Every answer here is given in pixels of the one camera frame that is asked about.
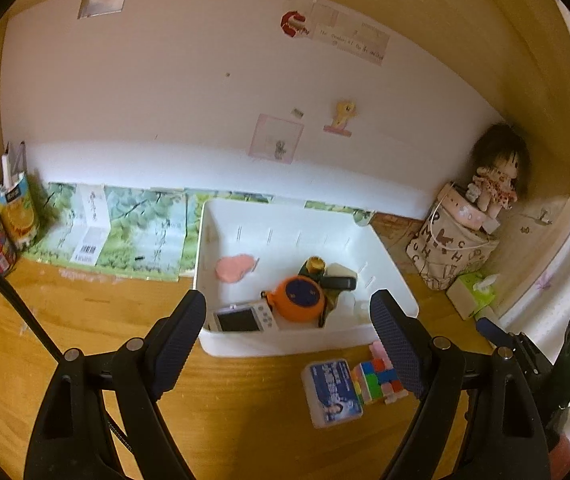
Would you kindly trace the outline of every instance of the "white plastic bin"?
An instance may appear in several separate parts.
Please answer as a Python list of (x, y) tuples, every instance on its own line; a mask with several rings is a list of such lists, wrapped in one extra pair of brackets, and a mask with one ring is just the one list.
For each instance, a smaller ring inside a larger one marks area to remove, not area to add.
[[(216, 262), (223, 256), (252, 254), (260, 258), (254, 272), (240, 282), (220, 282)], [(369, 344), (376, 331), (369, 320), (369, 300), (388, 289), (412, 317), (418, 304), (407, 284), (370, 226), (357, 226), (345, 213), (296, 206), (213, 199), (205, 203), (198, 236), (194, 288), (207, 300), (207, 319), (230, 303), (256, 300), (262, 290), (273, 290), (294, 276), (310, 256), (320, 256), (328, 266), (340, 264), (358, 273), (354, 315), (315, 323), (290, 323), (278, 316), (277, 332), (200, 332), (200, 343), (210, 355), (225, 357), (276, 356), (316, 352)]]

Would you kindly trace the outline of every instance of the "doll leg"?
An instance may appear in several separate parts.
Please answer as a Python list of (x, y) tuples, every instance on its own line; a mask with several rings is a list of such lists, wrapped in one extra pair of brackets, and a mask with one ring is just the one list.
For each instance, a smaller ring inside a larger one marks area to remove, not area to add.
[(481, 211), (487, 211), (487, 206), (489, 205), (489, 200), (492, 196), (488, 191), (483, 190), (481, 195), (478, 197), (478, 209)]
[(487, 208), (487, 216), (495, 220), (496, 216), (498, 215), (501, 209), (502, 206), (500, 204), (492, 202), (491, 204), (489, 204), (489, 207)]

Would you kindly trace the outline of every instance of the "blue sticker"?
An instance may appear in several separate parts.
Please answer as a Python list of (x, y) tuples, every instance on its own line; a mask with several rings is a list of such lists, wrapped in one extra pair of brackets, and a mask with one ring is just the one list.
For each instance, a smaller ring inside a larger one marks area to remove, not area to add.
[(325, 422), (337, 422), (362, 413), (345, 361), (328, 361), (310, 368)]

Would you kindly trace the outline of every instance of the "blue gripper pad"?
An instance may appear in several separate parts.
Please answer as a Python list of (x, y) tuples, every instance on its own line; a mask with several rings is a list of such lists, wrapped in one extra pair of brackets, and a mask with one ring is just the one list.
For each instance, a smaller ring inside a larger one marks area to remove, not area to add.
[(388, 290), (374, 293), (369, 313), (402, 386), (420, 399), (429, 387), (430, 334), (420, 321), (405, 315)]
[(189, 290), (171, 316), (159, 319), (145, 337), (145, 368), (152, 377), (153, 400), (174, 389), (206, 318), (205, 297)]

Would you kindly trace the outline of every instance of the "textured gripper pad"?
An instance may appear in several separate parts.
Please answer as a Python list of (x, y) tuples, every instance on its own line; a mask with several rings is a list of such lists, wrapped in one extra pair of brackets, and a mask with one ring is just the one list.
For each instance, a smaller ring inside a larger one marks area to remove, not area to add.
[(150, 343), (148, 351), (152, 351), (152, 361), (149, 364), (154, 375), (151, 394), (155, 400), (174, 389), (205, 323), (206, 310), (205, 297), (190, 290)]
[(387, 290), (379, 290), (371, 297), (369, 311), (376, 333), (394, 364), (402, 386), (420, 399), (426, 391), (422, 380), (424, 364), (397, 320), (398, 316), (406, 318), (405, 313)]

